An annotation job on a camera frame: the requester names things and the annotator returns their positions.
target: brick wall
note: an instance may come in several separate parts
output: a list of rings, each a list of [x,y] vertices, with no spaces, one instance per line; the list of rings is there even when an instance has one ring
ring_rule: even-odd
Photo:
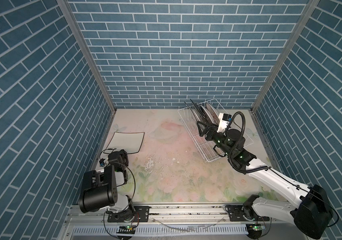
[[[58,236],[110,110],[55,0],[0,0],[0,238]]]
[[[324,239],[342,239],[342,1],[319,2],[257,116],[284,173],[326,189],[341,220]]]
[[[70,0],[119,108],[250,108],[306,3]]]

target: metal corner post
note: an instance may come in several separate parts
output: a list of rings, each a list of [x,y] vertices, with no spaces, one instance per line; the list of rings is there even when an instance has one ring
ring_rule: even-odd
[[[278,59],[276,60],[275,65],[272,67],[269,76],[267,77],[263,87],[260,89],[260,93],[257,96],[255,102],[252,104],[251,111],[255,112],[259,107],[261,101],[263,100],[264,96],[266,95],[269,87],[272,85],[276,75],[280,71],[281,67],[283,66],[284,61],[287,59],[291,49],[295,45],[295,42],[299,38],[302,30],[306,26],[309,17],[312,15],[315,7],[319,3],[320,0],[309,0],[307,5],[304,7],[303,12],[300,15],[300,18],[292,30],[291,35],[289,36],[281,54],[279,55]]]
[[[99,88],[104,96],[104,98],[107,101],[108,106],[110,106],[111,111],[113,113],[116,112],[116,108],[114,106],[114,103],[112,102],[112,99],[110,97],[110,95],[108,94],[107,88],[104,84],[103,78],[100,75],[100,72],[97,68],[97,65],[91,55],[90,50],[87,47],[86,41],[84,40],[83,34],[80,31],[80,28],[77,24],[77,21],[75,19],[74,14],[71,11],[71,7],[68,3],[67,0],[57,0],[58,5],[60,7],[60,10],[62,11],[64,18],[66,19],[68,26],[70,27],[72,34],[75,37],[75,40],[77,41],[80,50],[82,51],[84,58],[86,59],[88,66],[90,67],[90,70],[92,72],[92,74],[95,77],[95,80],[97,81]]]

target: floral pattern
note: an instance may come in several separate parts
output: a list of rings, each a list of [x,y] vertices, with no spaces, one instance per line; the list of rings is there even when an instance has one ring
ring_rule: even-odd
[[[270,164],[249,113],[243,112],[254,141],[247,150]],[[135,202],[244,202],[251,194],[285,201],[261,182],[233,170],[226,158],[204,162],[179,118],[173,109],[117,111],[106,144],[117,129],[145,132],[140,151],[128,155],[136,180]],[[118,191],[131,196],[133,189],[129,173],[128,183]]]

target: floral tabletop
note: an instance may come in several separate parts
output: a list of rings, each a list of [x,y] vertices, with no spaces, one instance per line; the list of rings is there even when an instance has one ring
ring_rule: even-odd
[[[242,112],[253,141],[245,148],[270,165],[248,111]],[[118,109],[105,148],[114,132],[145,132],[140,151],[128,155],[136,180],[134,202],[244,202],[251,194],[285,201],[258,180],[233,170],[226,157],[204,162],[176,109]],[[128,183],[118,191],[132,196],[133,189],[128,173]]]

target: dish rack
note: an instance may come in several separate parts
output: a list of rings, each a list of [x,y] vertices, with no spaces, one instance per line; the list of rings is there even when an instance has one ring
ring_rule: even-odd
[[[202,106],[205,108],[205,104],[209,103],[213,108],[215,108],[219,113],[227,113],[228,112],[223,108],[223,106],[218,102],[216,99],[207,100],[202,103],[197,103],[198,106]],[[192,109],[195,109],[192,103],[188,103]],[[193,115],[191,109],[189,107],[181,108],[178,110],[178,113],[180,115],[180,120],[183,123],[185,129],[187,130],[188,134],[190,135],[192,141],[194,142],[196,148],[199,150],[200,154],[202,155],[205,162],[213,162],[215,160],[218,160],[221,158],[221,156],[218,156],[216,152],[213,150],[213,147],[215,146],[215,143],[213,141],[206,141],[204,137],[199,136],[199,130],[196,125],[196,119]],[[241,125],[241,121],[239,121],[240,118],[236,118],[234,120],[234,124],[232,127],[236,127],[240,130],[239,125]],[[244,146],[248,146],[253,144],[253,140],[247,135],[247,133],[244,133],[245,143]],[[216,148],[218,153],[220,155],[223,155],[223,151],[220,148]]]

